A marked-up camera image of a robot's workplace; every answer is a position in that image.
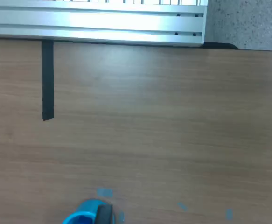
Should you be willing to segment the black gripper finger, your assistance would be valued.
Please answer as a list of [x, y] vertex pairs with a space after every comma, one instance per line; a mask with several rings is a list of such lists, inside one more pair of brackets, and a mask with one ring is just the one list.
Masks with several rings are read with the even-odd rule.
[[98, 206], [95, 224], [113, 224], [113, 206], [111, 204]]

